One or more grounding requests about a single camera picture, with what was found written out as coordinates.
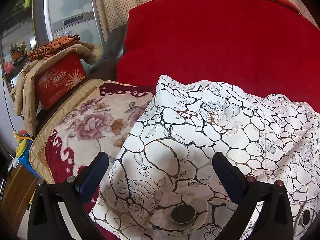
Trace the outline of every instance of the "red blanket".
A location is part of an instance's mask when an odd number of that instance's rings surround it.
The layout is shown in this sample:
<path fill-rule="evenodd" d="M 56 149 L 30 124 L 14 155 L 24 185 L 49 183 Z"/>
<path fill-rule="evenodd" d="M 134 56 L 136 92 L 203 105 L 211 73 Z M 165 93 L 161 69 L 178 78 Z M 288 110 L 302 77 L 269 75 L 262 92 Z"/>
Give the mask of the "red blanket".
<path fill-rule="evenodd" d="M 161 74 L 282 93 L 320 112 L 320 31 L 267 0 L 155 0 L 129 12 L 119 82 L 155 85 Z"/>

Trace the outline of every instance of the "beige jacket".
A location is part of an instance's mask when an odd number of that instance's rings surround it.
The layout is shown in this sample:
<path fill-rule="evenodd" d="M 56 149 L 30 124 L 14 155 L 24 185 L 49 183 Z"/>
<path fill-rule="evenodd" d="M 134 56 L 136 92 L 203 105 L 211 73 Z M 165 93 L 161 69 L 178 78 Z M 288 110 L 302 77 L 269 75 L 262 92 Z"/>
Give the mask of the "beige jacket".
<path fill-rule="evenodd" d="M 101 46 L 78 41 L 77 44 L 58 52 L 47 60 L 35 60 L 27 64 L 21 71 L 17 84 L 10 93 L 14 101 L 14 114 L 23 114 L 25 129 L 30 135 L 36 136 L 38 100 L 35 96 L 35 76 L 47 70 L 70 52 L 76 52 L 88 64 L 96 63 L 102 56 Z"/>

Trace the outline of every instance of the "black and white patterned fabric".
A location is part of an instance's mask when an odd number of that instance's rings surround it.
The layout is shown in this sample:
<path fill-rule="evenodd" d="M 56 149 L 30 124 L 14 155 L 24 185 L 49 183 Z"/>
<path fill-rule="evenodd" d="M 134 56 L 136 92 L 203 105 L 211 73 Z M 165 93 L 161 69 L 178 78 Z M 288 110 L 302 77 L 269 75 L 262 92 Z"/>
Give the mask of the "black and white patterned fabric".
<path fill-rule="evenodd" d="M 299 239 L 320 209 L 319 120 L 309 104 L 281 94 L 260 98 L 222 82 L 182 85 L 163 75 L 101 182 L 90 216 L 123 240 L 164 239 L 147 229 L 163 194 L 206 198 L 204 224 L 170 237 L 214 239 L 236 210 L 212 168 L 213 154 L 222 152 L 244 175 L 285 183 Z M 261 207 L 242 239 L 252 232 Z M 311 220 L 302 225 L 305 209 Z"/>

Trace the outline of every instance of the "blue plastic container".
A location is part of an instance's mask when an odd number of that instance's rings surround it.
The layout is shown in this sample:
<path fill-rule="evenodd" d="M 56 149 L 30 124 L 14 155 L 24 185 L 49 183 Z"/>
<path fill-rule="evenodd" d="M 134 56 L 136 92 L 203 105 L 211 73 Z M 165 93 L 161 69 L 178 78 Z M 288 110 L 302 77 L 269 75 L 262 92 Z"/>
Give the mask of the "blue plastic container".
<path fill-rule="evenodd" d="M 29 151 L 31 147 L 32 141 L 23 139 L 16 150 L 16 156 L 21 165 L 23 165 L 28 171 L 30 171 L 33 175 L 37 178 L 41 179 L 40 176 L 36 173 L 36 171 L 32 168 L 30 161 L 29 161 Z"/>

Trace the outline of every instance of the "firework graphic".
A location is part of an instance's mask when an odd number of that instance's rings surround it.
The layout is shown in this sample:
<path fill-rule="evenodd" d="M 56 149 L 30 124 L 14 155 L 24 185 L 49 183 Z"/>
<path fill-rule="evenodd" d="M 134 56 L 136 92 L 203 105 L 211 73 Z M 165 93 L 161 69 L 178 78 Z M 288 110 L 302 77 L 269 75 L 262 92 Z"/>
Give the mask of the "firework graphic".
<path fill-rule="evenodd" d="M 77 84 L 79 84 L 82 80 L 85 79 L 85 75 L 79 73 L 79 69 L 77 69 L 75 72 L 68 73 L 67 80 L 65 86 L 68 87 L 68 90 L 71 88 L 74 88 Z"/>
<path fill-rule="evenodd" d="M 46 73 L 40 78 L 39 84 L 42 88 L 48 88 L 50 87 L 50 80 L 48 73 Z"/>

